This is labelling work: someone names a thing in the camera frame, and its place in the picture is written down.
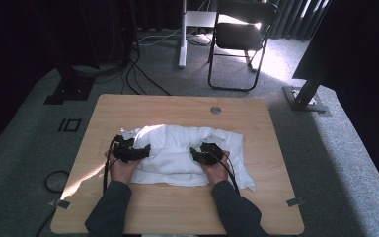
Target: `black chair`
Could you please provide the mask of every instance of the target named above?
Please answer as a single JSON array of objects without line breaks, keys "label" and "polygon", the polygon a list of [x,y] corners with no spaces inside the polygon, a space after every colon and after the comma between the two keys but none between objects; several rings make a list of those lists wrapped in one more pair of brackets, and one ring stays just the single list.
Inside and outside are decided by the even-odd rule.
[{"label": "black chair", "polygon": [[[218,22],[220,16],[229,16],[247,24]],[[275,19],[278,17],[278,7],[270,3],[254,2],[223,2],[218,6],[214,24],[213,38],[211,41],[210,53],[208,56],[208,85],[214,89],[231,91],[251,91],[257,86],[258,77],[263,63],[266,49],[268,33]],[[256,73],[254,85],[250,88],[232,88],[215,86],[211,83],[211,71],[214,55],[236,56],[229,54],[214,53],[215,47],[223,49],[236,49],[245,51],[249,59],[248,66],[252,67],[252,59],[258,51],[262,51],[261,60]],[[254,51],[254,56],[250,57],[247,51]]]}]

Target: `floor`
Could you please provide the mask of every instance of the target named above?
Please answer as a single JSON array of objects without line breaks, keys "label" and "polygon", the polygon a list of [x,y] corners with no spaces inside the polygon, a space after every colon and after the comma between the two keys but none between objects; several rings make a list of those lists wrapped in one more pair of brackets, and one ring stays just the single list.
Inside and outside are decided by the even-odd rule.
[{"label": "floor", "polygon": [[[36,83],[0,136],[0,236],[58,236],[45,221],[53,211],[47,203],[60,194],[45,188],[45,176],[58,170],[70,171],[98,97],[105,93],[135,94],[128,84],[139,94],[165,95],[167,91],[174,96],[264,99],[294,192],[306,200],[299,206],[305,224],[299,236],[379,236],[379,174],[336,93],[319,88],[317,96],[330,111],[329,116],[322,116],[292,111],[282,90],[304,84],[292,75],[308,42],[271,40],[258,87],[243,93],[209,88],[208,46],[202,46],[208,42],[208,35],[192,36],[191,40],[197,44],[189,43],[184,69],[178,67],[178,40],[166,38],[155,44],[155,40],[141,41],[140,56],[135,51],[131,55],[133,60],[138,58],[139,69],[99,76],[87,101],[44,105],[60,79],[56,70]],[[103,70],[111,67],[105,65]],[[214,68],[215,79],[224,84],[244,84],[254,75],[239,59],[217,61]],[[96,73],[83,66],[77,69]],[[76,132],[60,132],[64,119],[80,119],[81,125]],[[57,179],[55,184],[62,189],[65,177]]]}]

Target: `gray sweater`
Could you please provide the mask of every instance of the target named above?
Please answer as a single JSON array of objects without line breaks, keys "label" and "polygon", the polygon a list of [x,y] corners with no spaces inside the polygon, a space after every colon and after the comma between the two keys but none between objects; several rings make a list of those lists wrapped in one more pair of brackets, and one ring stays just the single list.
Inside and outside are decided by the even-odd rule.
[{"label": "gray sweater", "polygon": [[[230,237],[263,237],[261,212],[250,201],[236,194],[228,181],[216,184],[212,196],[220,220]],[[103,197],[85,222],[90,237],[122,236],[131,189],[122,182],[111,181]]]}]

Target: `hand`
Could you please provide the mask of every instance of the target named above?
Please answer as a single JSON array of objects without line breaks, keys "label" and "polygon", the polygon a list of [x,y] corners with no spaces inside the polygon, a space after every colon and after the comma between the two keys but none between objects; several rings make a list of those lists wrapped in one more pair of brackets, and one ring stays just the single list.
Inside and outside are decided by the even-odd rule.
[{"label": "hand", "polygon": [[[104,155],[107,157],[109,152],[106,151]],[[141,160],[128,161],[124,163],[121,160],[117,160],[113,154],[110,156],[110,177],[112,181],[120,181],[125,184],[129,184],[133,177],[134,170],[140,164]]]},{"label": "hand", "polygon": [[[229,164],[227,163],[227,157],[229,157],[230,152],[223,150],[223,158],[221,159],[221,162],[229,169]],[[226,169],[220,164],[216,163],[212,166],[201,164],[201,168],[204,170],[204,172],[207,174],[208,180],[210,183],[215,186],[220,181],[228,180],[229,173]]]}]

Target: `person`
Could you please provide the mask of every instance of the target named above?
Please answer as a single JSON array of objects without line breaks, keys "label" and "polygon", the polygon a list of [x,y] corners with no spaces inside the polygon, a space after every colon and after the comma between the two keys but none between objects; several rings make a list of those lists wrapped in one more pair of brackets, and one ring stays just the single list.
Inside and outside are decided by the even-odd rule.
[{"label": "person", "polygon": [[[229,166],[228,151],[223,151],[222,163]],[[90,237],[122,236],[128,203],[131,199],[131,181],[140,160],[123,163],[110,157],[111,181],[85,221]],[[206,173],[218,215],[230,237],[269,236],[260,226],[260,210],[244,197],[240,197],[228,181],[228,173],[219,163],[213,166],[200,164]]]}]

